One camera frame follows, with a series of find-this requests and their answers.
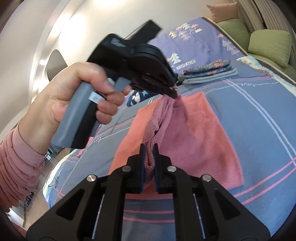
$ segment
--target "hand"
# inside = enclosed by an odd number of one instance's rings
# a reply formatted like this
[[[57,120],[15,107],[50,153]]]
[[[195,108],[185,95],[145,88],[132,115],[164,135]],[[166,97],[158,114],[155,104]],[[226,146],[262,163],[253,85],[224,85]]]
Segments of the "hand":
[[[124,95],[131,91],[131,87],[127,86],[122,93],[114,92],[104,70],[93,63],[79,62],[62,70],[36,97],[19,124],[21,137],[36,152],[47,152],[68,103],[82,80],[90,82],[106,96],[106,100],[99,101],[97,105],[96,117],[102,124],[111,121],[118,106],[122,105]]]

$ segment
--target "blue bedsheet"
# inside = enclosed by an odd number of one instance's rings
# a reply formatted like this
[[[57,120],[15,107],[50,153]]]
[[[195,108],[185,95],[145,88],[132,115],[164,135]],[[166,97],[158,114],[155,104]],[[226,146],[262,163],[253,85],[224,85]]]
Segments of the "blue bedsheet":
[[[172,58],[169,61],[176,72],[182,70],[177,69],[178,66],[193,59],[195,62],[188,67],[221,58],[232,60],[238,70],[237,76],[195,86],[181,85],[179,92],[182,96],[205,92],[242,165],[245,183],[230,192],[274,234],[296,200],[296,98],[274,78],[235,61],[244,55],[236,52],[238,49],[232,48],[229,40],[205,20],[196,19],[182,28],[188,31],[188,25],[191,28],[196,24],[198,26],[193,28],[202,30],[189,34],[188,39],[182,34],[175,34],[173,38],[169,32],[152,43],[160,47],[166,57]],[[86,152],[76,156],[77,150],[58,172],[59,181],[50,191],[49,206],[90,173],[106,175],[137,110],[159,97],[120,109],[112,123],[96,135]],[[126,200],[122,240],[147,240],[148,232],[150,240],[175,240],[171,199]]]

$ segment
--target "bed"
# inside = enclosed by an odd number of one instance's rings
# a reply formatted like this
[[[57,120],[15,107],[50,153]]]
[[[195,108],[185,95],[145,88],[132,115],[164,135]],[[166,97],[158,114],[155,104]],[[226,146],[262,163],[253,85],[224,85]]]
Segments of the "bed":
[[[184,23],[150,43],[163,51],[176,73],[217,59],[230,59],[237,68],[236,76],[199,85],[180,85],[179,93],[185,97],[204,92],[242,166],[243,186],[229,191],[274,234],[296,200],[294,81],[247,56],[207,18]],[[112,122],[100,127],[86,149],[74,150],[66,160],[62,159],[52,171],[51,181],[45,184],[44,196],[49,207],[87,175],[107,175],[137,111],[160,97],[156,95],[132,107],[121,106]],[[151,211],[155,207],[165,211]],[[148,228],[155,230],[150,240],[162,240],[162,237],[175,240],[172,199],[126,200],[123,240],[145,240]],[[136,231],[137,235],[129,236]]]

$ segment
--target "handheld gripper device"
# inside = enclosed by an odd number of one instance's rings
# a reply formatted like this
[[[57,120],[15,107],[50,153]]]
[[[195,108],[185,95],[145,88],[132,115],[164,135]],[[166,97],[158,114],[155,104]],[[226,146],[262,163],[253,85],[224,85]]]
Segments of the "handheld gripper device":
[[[88,62],[103,67],[115,91],[122,92],[127,85],[134,90],[177,97],[173,88],[177,77],[162,52],[147,44],[161,28],[149,20],[130,39],[115,34],[107,35],[88,58]],[[85,148],[90,136],[100,125],[96,119],[97,103],[104,96],[90,83],[82,82],[75,91],[52,144],[65,148]]]

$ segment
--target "silver screw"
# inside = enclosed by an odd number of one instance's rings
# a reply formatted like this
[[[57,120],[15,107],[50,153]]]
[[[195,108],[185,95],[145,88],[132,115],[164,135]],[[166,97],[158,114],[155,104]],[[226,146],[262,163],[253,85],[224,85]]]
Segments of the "silver screw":
[[[177,171],[177,168],[175,166],[168,166],[167,170],[169,172],[175,172],[175,171]]]
[[[206,175],[203,175],[203,176],[202,176],[202,179],[203,179],[204,181],[206,181],[206,182],[209,182],[209,181],[212,180],[212,177],[211,177],[210,175],[206,174]]]
[[[95,175],[88,175],[86,178],[89,182],[94,182],[96,180],[96,176]]]
[[[123,170],[124,172],[130,172],[130,171],[131,171],[131,167],[130,167],[130,166],[123,166],[123,167],[122,167],[122,170]]]

